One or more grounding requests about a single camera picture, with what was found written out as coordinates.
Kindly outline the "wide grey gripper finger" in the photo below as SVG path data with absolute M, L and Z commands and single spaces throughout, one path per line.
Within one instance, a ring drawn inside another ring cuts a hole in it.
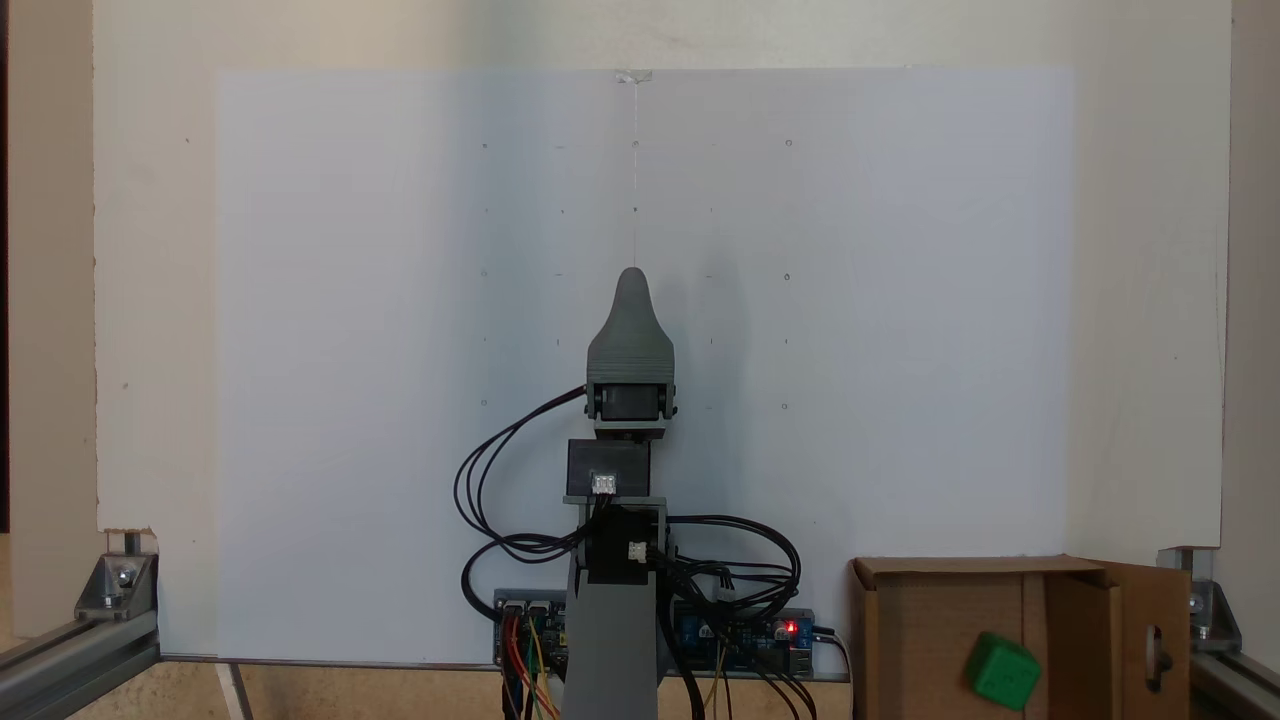
M 620 274 L 608 318 L 588 346 L 586 383 L 675 384 L 675 346 L 657 319 L 646 275 L 636 266 Z

